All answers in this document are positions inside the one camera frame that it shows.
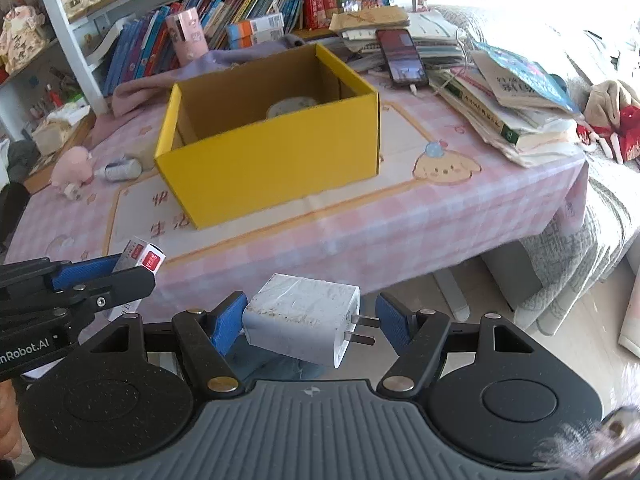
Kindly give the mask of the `left hand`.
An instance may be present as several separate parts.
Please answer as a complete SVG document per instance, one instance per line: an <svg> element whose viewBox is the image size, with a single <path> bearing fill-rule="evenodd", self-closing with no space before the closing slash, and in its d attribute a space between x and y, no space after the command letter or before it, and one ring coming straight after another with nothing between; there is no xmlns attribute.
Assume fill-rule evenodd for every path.
<svg viewBox="0 0 640 480"><path fill-rule="evenodd" d="M0 456L2 460L14 460L21 452L16 394L12 382L6 380L0 384Z"/></svg>

